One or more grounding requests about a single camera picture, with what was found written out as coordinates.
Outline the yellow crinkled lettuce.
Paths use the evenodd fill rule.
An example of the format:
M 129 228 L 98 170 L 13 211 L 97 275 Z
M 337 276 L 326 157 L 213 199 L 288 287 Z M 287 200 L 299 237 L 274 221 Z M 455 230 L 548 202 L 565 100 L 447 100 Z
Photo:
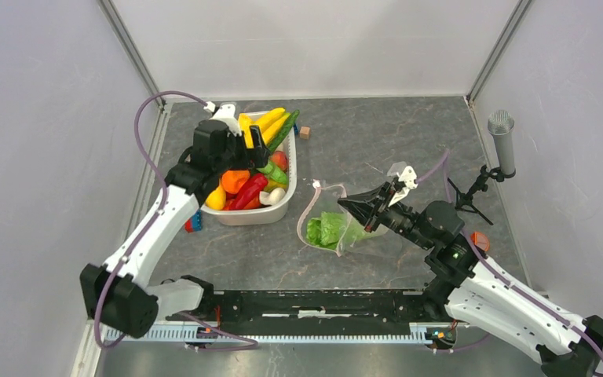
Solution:
M 254 143 L 252 140 L 250 127 L 254 124 L 253 119 L 246 113 L 239 114 L 238 124 L 240 129 L 243 132 L 243 138 L 246 144 L 246 147 L 252 149 L 254 147 Z

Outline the orange bell pepper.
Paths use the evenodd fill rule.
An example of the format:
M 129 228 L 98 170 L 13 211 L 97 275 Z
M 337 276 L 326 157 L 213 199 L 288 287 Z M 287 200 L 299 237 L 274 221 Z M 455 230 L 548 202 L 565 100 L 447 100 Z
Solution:
M 249 170 L 228 170 L 221 176 L 221 187 L 227 193 L 236 195 L 249 179 Z

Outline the red pepper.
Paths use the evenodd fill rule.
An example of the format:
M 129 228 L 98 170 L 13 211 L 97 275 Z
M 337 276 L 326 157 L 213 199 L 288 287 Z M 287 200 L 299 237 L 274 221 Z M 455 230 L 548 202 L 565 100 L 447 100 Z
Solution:
M 262 173 L 250 176 L 247 183 L 236 194 L 227 200 L 223 210 L 253 210 L 261 206 L 258 196 L 268 184 L 267 177 Z

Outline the dark green cucumber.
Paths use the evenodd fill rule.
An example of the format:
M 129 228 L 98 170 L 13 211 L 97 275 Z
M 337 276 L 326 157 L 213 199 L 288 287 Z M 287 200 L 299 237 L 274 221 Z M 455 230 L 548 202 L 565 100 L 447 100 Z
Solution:
M 284 141 L 285 137 L 290 133 L 293 125 L 295 124 L 297 118 L 300 115 L 300 110 L 296 109 L 290 113 L 291 115 L 287 119 L 287 121 L 283 124 L 283 127 L 280 129 L 279 133 L 273 140 L 273 143 L 270 147 L 268 147 L 270 152 L 274 152 Z

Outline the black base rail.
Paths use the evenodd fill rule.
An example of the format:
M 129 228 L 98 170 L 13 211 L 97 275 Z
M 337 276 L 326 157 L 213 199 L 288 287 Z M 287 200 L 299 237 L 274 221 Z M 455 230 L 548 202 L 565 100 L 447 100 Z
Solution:
M 405 335 L 453 319 L 416 290 L 224 290 L 191 315 L 235 335 Z

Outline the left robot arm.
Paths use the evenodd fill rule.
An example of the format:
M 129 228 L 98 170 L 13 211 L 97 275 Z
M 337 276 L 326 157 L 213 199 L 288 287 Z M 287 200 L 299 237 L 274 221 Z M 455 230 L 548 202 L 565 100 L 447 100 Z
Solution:
M 81 271 L 86 310 L 99 347 L 110 347 L 101 337 L 103 325 L 122 337 L 139 339 L 157 320 L 179 312 L 187 311 L 197 320 L 214 313 L 215 299 L 201 283 L 180 278 L 152 286 L 150 279 L 177 232 L 219 186 L 223 173 L 267 165 L 270 151 L 261 131 L 251 126 L 251 148 L 246 140 L 234 119 L 200 122 L 192 145 L 162 179 L 156 201 L 141 223 L 102 265 L 88 264 Z

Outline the green napa cabbage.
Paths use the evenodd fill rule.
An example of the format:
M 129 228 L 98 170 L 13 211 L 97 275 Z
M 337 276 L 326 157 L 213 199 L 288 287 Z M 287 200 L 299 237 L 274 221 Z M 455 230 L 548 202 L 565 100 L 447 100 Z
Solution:
M 323 211 L 319 217 L 310 218 L 302 237 L 313 247 L 334 251 L 341 254 L 366 240 L 384 236 L 388 229 L 379 227 L 374 232 L 367 232 L 364 227 L 349 214 Z

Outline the orange round object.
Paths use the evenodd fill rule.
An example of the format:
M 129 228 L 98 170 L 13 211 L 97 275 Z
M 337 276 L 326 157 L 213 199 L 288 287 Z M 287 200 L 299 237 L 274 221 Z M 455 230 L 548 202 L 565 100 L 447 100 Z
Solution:
M 474 245 L 481 249 L 484 253 L 487 253 L 490 249 L 490 240 L 489 238 L 482 232 L 473 232 L 470 236 L 470 239 L 473 241 Z

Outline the white plastic basket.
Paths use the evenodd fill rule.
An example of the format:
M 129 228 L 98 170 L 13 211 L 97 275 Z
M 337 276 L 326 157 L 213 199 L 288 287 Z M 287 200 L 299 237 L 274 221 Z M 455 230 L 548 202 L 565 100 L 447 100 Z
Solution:
M 201 207 L 204 214 L 214 216 L 221 224 L 229 226 L 240 225 L 264 225 L 279 221 L 287 213 L 289 202 L 297 188 L 297 150 L 294 128 L 286 136 L 276 150 L 283 151 L 288 157 L 288 185 L 285 189 L 285 195 L 282 199 L 271 206 L 265 206 L 259 209 L 252 210 L 214 210 L 207 206 Z

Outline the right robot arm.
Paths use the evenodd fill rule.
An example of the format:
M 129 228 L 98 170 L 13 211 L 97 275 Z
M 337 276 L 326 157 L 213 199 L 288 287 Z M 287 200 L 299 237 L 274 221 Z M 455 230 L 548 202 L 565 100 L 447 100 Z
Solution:
M 476 326 L 526 354 L 546 376 L 600 374 L 601 317 L 571 313 L 507 273 L 464 235 L 452 203 L 434 200 L 417 212 L 392 201 L 395 188 L 386 182 L 338 204 L 365 231 L 385 226 L 429 252 L 425 262 L 435 277 L 422 294 L 429 319 Z

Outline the yellow banana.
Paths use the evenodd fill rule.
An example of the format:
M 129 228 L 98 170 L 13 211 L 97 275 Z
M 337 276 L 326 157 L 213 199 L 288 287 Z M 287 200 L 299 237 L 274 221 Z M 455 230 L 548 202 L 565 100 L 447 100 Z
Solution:
M 267 147 L 272 145 L 274 138 L 279 133 L 280 129 L 283 127 L 283 124 L 287 121 L 290 115 L 291 114 L 289 112 L 284 112 L 280 118 L 278 118 L 264 131 L 263 139 Z
M 274 108 L 274 109 L 266 112 L 264 115 L 260 116 L 259 118 L 257 118 L 254 121 L 254 125 L 258 127 L 258 129 L 261 131 L 262 134 L 264 134 L 265 131 L 273 125 L 273 123 L 278 121 L 285 114 L 286 114 L 285 108 L 282 108 L 282 107 Z

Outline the black microphone tripod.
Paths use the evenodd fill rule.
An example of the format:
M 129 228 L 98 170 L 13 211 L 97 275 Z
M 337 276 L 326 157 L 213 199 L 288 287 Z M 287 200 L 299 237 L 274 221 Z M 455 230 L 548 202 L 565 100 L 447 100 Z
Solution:
M 447 183 L 455 190 L 455 209 L 457 211 L 477 214 L 489 225 L 494 225 L 492 220 L 477 209 L 473 203 L 474 197 L 478 192 L 488 191 L 488 181 L 490 179 L 496 182 L 504 182 L 508 178 L 510 178 L 510 175 L 504 174 L 500 167 L 488 169 L 486 165 L 483 165 L 479 175 L 466 192 L 462 192 L 452 179 L 447 178 Z

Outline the small wooden cube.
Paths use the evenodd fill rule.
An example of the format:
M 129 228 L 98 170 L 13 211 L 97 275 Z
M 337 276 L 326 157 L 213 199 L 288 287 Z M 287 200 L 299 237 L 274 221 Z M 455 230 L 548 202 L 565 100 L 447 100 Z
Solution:
M 311 128 L 307 126 L 302 126 L 299 129 L 299 137 L 304 140 L 310 139 Z

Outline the blue red toy block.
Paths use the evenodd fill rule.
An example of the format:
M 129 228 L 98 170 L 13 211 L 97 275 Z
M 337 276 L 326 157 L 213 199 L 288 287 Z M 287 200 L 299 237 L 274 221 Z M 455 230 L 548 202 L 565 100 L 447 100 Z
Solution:
M 196 211 L 184 224 L 184 230 L 188 233 L 199 232 L 203 229 L 202 211 Z

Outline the light green bitter gourd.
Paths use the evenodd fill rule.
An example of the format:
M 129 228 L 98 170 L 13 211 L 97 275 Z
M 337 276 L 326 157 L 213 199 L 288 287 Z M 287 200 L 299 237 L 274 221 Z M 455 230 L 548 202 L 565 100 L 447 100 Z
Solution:
M 257 171 L 276 183 L 282 185 L 288 184 L 287 173 L 271 160 L 269 160 L 264 167 L 257 168 Z

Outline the grey microphone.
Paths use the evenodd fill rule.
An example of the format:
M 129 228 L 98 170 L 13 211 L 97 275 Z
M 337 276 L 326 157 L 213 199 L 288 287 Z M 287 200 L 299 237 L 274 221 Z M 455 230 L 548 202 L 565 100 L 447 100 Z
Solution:
M 488 117 L 488 132 L 493 138 L 499 170 L 504 178 L 516 174 L 512 138 L 514 125 L 513 116 L 506 110 L 497 110 Z

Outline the clear zip top bag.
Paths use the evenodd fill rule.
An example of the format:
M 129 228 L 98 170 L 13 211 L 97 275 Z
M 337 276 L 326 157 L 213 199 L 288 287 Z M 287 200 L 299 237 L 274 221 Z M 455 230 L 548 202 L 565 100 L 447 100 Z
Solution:
M 312 182 L 313 194 L 297 223 L 297 235 L 307 247 L 336 254 L 365 254 L 392 258 L 403 250 L 403 242 L 384 226 L 374 232 L 364 227 L 338 204 L 349 193 L 358 191 L 353 185 L 330 185 Z

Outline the yellow lemon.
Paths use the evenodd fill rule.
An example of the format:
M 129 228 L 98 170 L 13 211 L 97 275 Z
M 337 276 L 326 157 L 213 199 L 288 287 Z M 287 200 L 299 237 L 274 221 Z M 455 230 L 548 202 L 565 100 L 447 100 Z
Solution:
M 205 206 L 211 210 L 223 210 L 227 202 L 227 192 L 219 185 L 211 194 L 206 198 Z

